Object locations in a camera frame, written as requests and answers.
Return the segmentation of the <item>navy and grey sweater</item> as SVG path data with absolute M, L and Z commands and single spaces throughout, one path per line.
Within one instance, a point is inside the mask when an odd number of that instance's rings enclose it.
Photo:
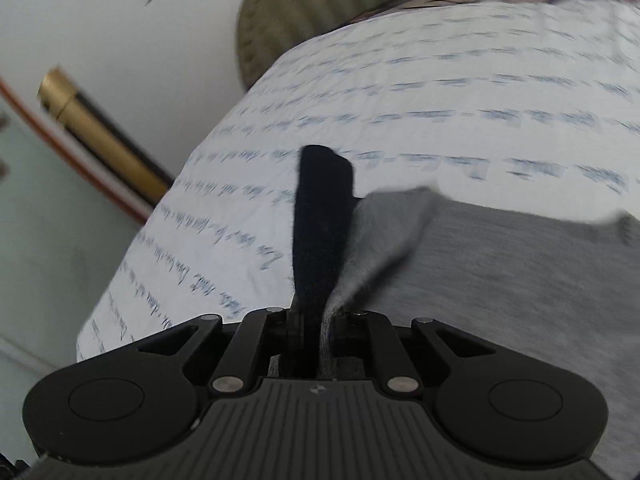
M 464 204 L 429 188 L 352 192 L 352 164 L 299 154 L 293 222 L 295 359 L 323 377 L 356 370 L 330 345 L 337 318 L 436 318 L 593 382 L 610 414 L 597 464 L 639 470 L 639 222 L 576 223 Z

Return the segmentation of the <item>white quilt with blue script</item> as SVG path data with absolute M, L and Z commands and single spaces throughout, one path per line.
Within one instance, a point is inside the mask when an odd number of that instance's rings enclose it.
M 282 55 L 192 152 L 81 329 L 78 359 L 293 296 L 300 148 L 355 190 L 429 185 L 573 221 L 639 210 L 639 9 L 484 2 L 370 18 Z

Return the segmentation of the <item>gold cylindrical pole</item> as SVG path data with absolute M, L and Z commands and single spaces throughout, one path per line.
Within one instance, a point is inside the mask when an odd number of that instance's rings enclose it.
M 41 81 L 42 107 L 102 166 L 148 205 L 155 207 L 174 178 L 94 104 L 61 67 Z

